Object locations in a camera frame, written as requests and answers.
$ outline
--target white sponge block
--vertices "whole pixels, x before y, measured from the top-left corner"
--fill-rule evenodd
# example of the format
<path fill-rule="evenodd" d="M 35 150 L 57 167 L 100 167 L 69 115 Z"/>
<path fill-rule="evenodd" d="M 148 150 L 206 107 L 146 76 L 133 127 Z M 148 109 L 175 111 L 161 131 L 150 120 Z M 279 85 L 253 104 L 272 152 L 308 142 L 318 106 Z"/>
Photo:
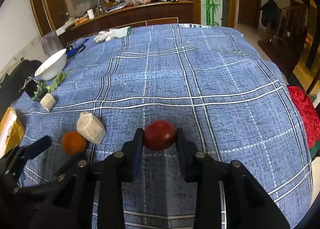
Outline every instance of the white sponge block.
<path fill-rule="evenodd" d="M 47 111 L 51 111 L 51 109 L 56 104 L 56 100 L 54 99 L 54 97 L 50 93 L 46 93 L 45 96 L 41 99 L 40 104 Z"/>
<path fill-rule="evenodd" d="M 88 141 L 94 144 L 100 144 L 106 134 L 102 123 L 94 114 L 82 112 L 77 121 L 77 131 Z"/>

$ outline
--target red quilted fabric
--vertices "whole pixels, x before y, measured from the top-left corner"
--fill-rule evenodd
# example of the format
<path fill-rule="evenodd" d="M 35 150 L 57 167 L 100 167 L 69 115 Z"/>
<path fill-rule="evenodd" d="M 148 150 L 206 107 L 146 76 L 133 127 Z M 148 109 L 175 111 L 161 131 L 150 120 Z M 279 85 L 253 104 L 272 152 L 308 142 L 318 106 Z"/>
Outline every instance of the red quilted fabric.
<path fill-rule="evenodd" d="M 320 138 L 320 121 L 309 96 L 296 85 L 288 86 L 294 105 L 297 107 L 307 132 L 308 147 L 312 148 Z"/>

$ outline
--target doorway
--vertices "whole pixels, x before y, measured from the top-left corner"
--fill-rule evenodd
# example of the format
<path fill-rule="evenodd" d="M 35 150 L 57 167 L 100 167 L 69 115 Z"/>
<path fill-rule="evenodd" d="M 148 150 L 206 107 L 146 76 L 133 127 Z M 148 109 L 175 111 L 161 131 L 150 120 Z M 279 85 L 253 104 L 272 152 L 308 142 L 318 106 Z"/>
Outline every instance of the doorway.
<path fill-rule="evenodd" d="M 239 0 L 238 23 L 258 27 L 261 0 Z"/>

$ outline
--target blue plaid bedsheet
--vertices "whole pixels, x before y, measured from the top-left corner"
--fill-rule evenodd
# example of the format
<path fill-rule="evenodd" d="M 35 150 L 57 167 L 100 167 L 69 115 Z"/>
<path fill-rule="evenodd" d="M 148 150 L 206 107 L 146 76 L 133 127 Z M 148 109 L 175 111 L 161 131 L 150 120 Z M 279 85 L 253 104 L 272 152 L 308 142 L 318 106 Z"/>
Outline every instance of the blue plaid bedsheet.
<path fill-rule="evenodd" d="M 99 44 L 92 36 L 86 50 L 67 62 L 64 71 L 69 70 L 51 112 L 26 94 L 14 105 L 26 125 L 22 145 L 44 135 L 53 140 L 26 164 L 20 186 L 50 181 L 68 159 L 63 135 L 75 130 L 87 111 L 107 130 L 100 145 L 87 149 L 91 161 L 120 150 L 136 128 L 168 119 L 216 160 L 243 162 L 292 228 L 307 212 L 312 177 L 302 119 L 279 69 L 262 60 L 238 31 L 172 24 L 133 28 L 127 37 Z M 222 184 L 220 189 L 221 226 L 227 228 Z M 174 146 L 144 149 L 140 174 L 123 184 L 123 198 L 127 228 L 193 225 L 196 184 L 183 181 Z"/>

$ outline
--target wooden counter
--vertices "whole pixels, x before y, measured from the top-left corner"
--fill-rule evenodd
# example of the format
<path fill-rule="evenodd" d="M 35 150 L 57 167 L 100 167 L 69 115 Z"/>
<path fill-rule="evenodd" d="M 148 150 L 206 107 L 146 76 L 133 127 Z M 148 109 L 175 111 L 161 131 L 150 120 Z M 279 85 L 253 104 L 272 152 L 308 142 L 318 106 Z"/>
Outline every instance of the wooden counter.
<path fill-rule="evenodd" d="M 66 46 L 78 38 L 109 28 L 169 23 L 193 23 L 193 2 L 189 0 L 156 2 L 118 9 L 74 26 L 61 34 L 59 38 L 62 44 Z"/>

